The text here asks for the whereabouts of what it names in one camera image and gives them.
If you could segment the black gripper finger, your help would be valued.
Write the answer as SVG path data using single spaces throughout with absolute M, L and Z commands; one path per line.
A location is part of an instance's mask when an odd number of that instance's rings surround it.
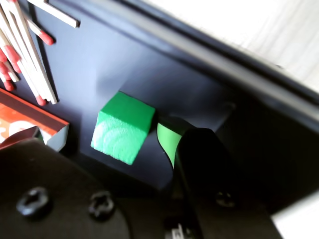
M 278 239 L 264 205 L 215 132 L 160 117 L 158 142 L 173 169 L 172 193 L 183 214 L 166 220 L 173 239 Z
M 32 127 L 0 145 L 0 236 L 3 239 L 128 239 L 110 193 L 46 146 Z

